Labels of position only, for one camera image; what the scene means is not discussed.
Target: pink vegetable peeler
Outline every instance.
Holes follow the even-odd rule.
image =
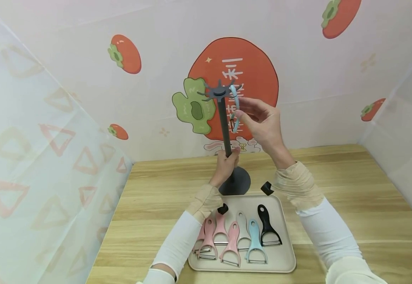
[[[206,260],[216,260],[217,259],[217,248],[214,245],[214,230],[215,230],[215,222],[212,216],[205,221],[205,239],[199,249],[196,251],[198,258],[203,258]],[[215,255],[207,255],[201,254],[201,251],[204,247],[209,246],[209,248],[214,249]]]
[[[222,252],[222,254],[220,255],[220,261],[223,263],[227,263],[230,265],[234,265],[237,267],[240,267],[240,254],[239,251],[237,249],[237,240],[239,237],[239,225],[236,221],[232,222],[231,226],[229,227],[229,242],[228,245],[226,246],[225,250]],[[232,251],[233,253],[235,253],[237,255],[237,259],[238,262],[232,262],[232,261],[227,261],[223,259],[223,256],[226,252]]]
[[[225,215],[221,215],[220,213],[215,213],[215,220],[217,221],[217,227],[215,228],[215,232],[213,235],[213,239],[215,240],[215,236],[218,234],[224,234],[226,239],[229,239],[228,233],[225,229]],[[228,242],[215,242],[214,245],[228,245]]]
[[[203,226],[201,226],[201,230],[199,231],[199,235],[198,238],[196,239],[196,242],[198,241],[202,241],[205,239],[206,235],[205,235],[205,224],[206,224],[206,220],[203,222]],[[195,249],[193,248],[193,253],[196,254],[196,252],[199,251],[199,249]],[[209,252],[211,251],[211,248],[204,248],[201,250],[201,252]]]

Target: white sleeve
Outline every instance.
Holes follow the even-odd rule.
[[[179,280],[179,274],[195,246],[200,224],[190,213],[184,211],[171,232],[166,237],[157,253],[151,267],[156,264],[169,266]],[[149,269],[142,284],[174,284],[175,280],[169,273],[159,269]]]
[[[362,258],[344,257],[330,267],[326,284],[387,284],[377,277]]]
[[[326,198],[297,213],[328,268],[326,284],[387,284],[370,270],[348,226]]]
[[[297,213],[327,268],[346,256],[362,258],[354,236],[326,198],[319,206]]]

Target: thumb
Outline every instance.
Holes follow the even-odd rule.
[[[237,147],[237,148],[233,149],[233,152],[228,157],[228,160],[230,160],[232,162],[236,161],[236,159],[239,157],[239,154],[240,154],[240,147]]]
[[[241,110],[236,110],[236,117],[238,117],[242,122],[245,123],[248,128],[250,128],[250,131],[256,127],[256,123],[248,114],[244,113],[244,111]]]

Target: person's left hand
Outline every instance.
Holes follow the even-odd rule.
[[[215,173],[209,180],[209,184],[219,188],[233,173],[235,167],[239,162],[240,148],[237,147],[233,150],[231,155],[227,158],[224,150],[218,152],[217,167]]]

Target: stand base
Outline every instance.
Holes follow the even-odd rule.
[[[244,195],[250,189],[250,175],[241,167],[237,167],[233,171],[233,182],[229,178],[223,185],[220,186],[218,191],[222,195]]]

